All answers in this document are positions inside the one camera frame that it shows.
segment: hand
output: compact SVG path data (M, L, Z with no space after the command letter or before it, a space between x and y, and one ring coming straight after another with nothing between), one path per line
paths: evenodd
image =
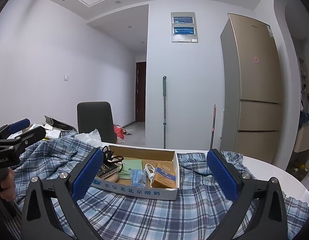
M8 169L7 177L1 181L3 191L0 193L1 198L10 202L16 199L16 184L14 183L14 172Z

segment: green card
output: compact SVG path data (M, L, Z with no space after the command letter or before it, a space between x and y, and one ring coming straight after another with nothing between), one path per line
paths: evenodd
M119 179L130 179L130 170L142 170L141 160L126 160L122 161L127 163L123 165L122 171L119 173Z

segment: blue panel window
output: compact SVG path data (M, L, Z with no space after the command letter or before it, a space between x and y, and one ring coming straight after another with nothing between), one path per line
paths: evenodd
M173 23L191 24L194 20L192 17L173 17Z
M195 29L194 27L174 27L173 34L174 35L194 35Z

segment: blue plaid shirt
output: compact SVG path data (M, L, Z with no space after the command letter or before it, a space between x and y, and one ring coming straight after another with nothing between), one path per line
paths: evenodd
M22 210L33 176L41 180L57 178L63 171L70 172L91 151L91 145L72 138L75 134L71 131L63 134L63 138L36 143L21 155L20 164L13 167L19 210ZM222 154L239 172L249 172L242 165L242 155ZM90 187L85 198L77 203L105 240L206 239L222 221L232 202L224 197L207 167L204 154L178 154L178 158L180 189L174 201L136 198ZM58 202L53 199L53 203L64 231L74 236ZM292 239L309 217L309 206L292 197L285 198L285 205L288 237ZM254 208L252 202L235 237L244 233ZM20 239L21 211L6 224Z

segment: table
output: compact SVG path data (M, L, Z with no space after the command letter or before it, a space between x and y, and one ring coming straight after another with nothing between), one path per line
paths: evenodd
M115 145L111 143L103 143L105 145ZM143 148L143 147L134 147L122 145L124 147L132 147L132 148ZM175 151L176 153L204 153L207 155L207 151L198 151L198 150L173 150L173 149L155 149L155 150L167 150L167 151ZM281 189L286 193L287 196L294 197L295 199L301 200L302 202L307 202L309 204L309 191L306 187L298 181L295 177L290 175L289 173L283 171L282 169L269 164L263 161L250 158L243 157L243 165L246 166L249 171L259 180L269 180L271 177L276 177L279 180Z

